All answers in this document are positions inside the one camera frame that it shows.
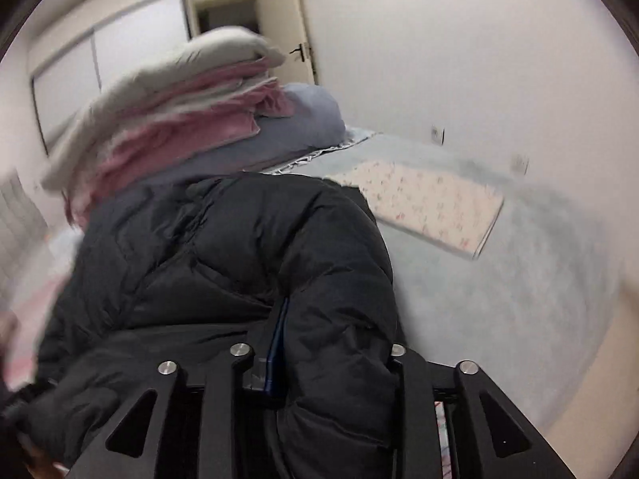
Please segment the person's left hand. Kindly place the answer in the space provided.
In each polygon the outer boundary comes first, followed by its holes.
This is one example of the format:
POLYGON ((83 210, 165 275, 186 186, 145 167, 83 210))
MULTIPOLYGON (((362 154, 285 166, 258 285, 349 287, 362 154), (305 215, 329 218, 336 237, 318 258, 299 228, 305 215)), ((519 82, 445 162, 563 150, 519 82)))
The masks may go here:
POLYGON ((34 479, 65 479, 68 470, 56 464, 47 452, 39 449, 29 436, 20 433, 17 436, 24 452, 23 462, 30 477, 34 479))

